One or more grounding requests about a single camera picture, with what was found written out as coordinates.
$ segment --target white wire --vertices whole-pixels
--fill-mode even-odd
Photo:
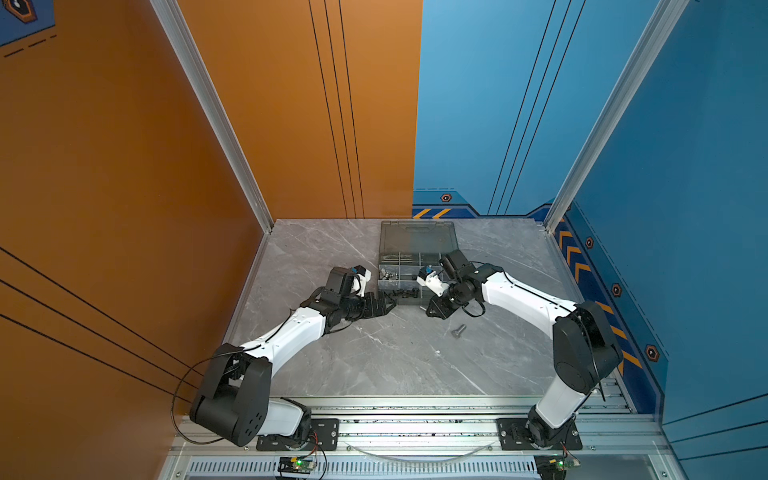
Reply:
[[[387,455],[377,455],[376,453],[366,452],[365,450],[358,449],[354,445],[347,444],[352,450],[356,450],[364,455],[367,455],[371,457],[371,460],[377,463],[396,463],[399,465],[405,465],[410,467],[421,467],[424,465],[451,465],[453,463],[461,462],[462,460],[466,460],[469,457],[472,457],[477,452],[480,452],[482,450],[488,449],[488,447],[493,446],[492,443],[489,443],[487,445],[483,445],[482,447],[478,447],[471,452],[467,452],[464,455],[459,455],[456,457],[446,458],[443,460],[407,460],[404,458],[398,458],[398,457],[390,457]]]

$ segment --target gray marble surface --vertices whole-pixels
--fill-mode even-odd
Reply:
[[[451,221],[470,260],[502,266],[540,290],[576,300],[562,258],[533,220]],[[325,284],[333,266],[370,267],[369,291],[375,288],[380,223],[278,220],[230,341],[239,345],[285,320]],[[451,330],[463,323],[467,330],[454,339]],[[443,320],[418,306],[397,306],[304,348],[275,375],[271,395],[540,396],[553,378],[551,340],[504,310],[488,306],[476,319],[459,310]]]

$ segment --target metal bolt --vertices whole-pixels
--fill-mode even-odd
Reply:
[[[462,324],[461,326],[459,326],[458,329],[452,330],[451,335],[453,335],[453,338],[458,339],[460,336],[462,336],[462,333],[464,333],[464,330],[466,329],[467,329],[467,326]]]

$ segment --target yellow chevron stripe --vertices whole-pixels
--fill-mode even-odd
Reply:
[[[426,214],[429,212],[431,208],[425,208],[424,210],[418,212],[416,215],[413,216],[413,218],[421,218],[423,214]]]
[[[435,216],[434,216],[434,217],[432,217],[432,218],[440,218],[440,217],[442,217],[443,215],[445,215],[446,213],[448,213],[449,211],[451,211],[451,209],[450,209],[450,208],[446,208],[445,210],[443,210],[442,212],[440,212],[439,214],[435,215]]]
[[[608,305],[606,305],[605,303],[600,303],[600,302],[595,302],[595,303],[596,303],[597,305],[599,305],[599,306],[600,306],[600,308],[602,308],[602,309],[603,309],[603,310],[605,310],[606,312],[610,313],[611,315],[613,315],[613,314],[614,314],[614,309],[610,308],[610,307],[609,307]]]
[[[619,335],[623,339],[627,339],[627,334],[616,328],[615,326],[611,325],[611,329],[614,331],[616,335]]]
[[[634,364],[635,364],[635,365],[637,365],[638,367],[640,367],[640,368],[643,368],[643,366],[640,364],[640,360],[638,360],[638,359],[634,358],[632,355],[630,355],[629,353],[626,353],[626,352],[625,352],[625,351],[623,351],[623,350],[621,350],[621,352],[624,354],[624,358],[625,358],[625,359],[627,359],[627,360],[629,360],[630,362],[634,363]]]
[[[563,237],[573,237],[574,234],[566,232],[565,230],[560,232],[560,250],[563,250]]]
[[[568,252],[568,266],[571,266],[571,253],[581,253],[581,250],[576,247],[568,247],[566,250]]]
[[[578,283],[578,273],[581,270],[586,270],[588,272],[592,271],[589,265],[584,265],[583,263],[576,262],[576,272],[574,273],[574,276],[576,277],[576,283]]]

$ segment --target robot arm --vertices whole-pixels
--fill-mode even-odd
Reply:
[[[445,255],[440,264],[454,283],[435,281],[436,275],[430,278],[432,273],[422,271],[420,283],[436,294],[428,316],[448,318],[470,300],[488,302],[520,316],[552,339],[557,376],[528,413],[527,427],[531,443],[539,448],[563,442],[576,411],[621,361],[602,308],[594,302],[576,304],[541,292],[489,263],[475,266],[460,250]]]
[[[256,435],[280,435],[302,445],[310,410],[288,399],[270,399],[272,377],[302,348],[344,319],[386,315],[389,298],[365,293],[371,273],[362,266],[334,267],[324,287],[279,326],[235,347],[224,343],[212,357],[190,407],[190,419],[238,446]],[[239,386],[234,382],[241,380]]]

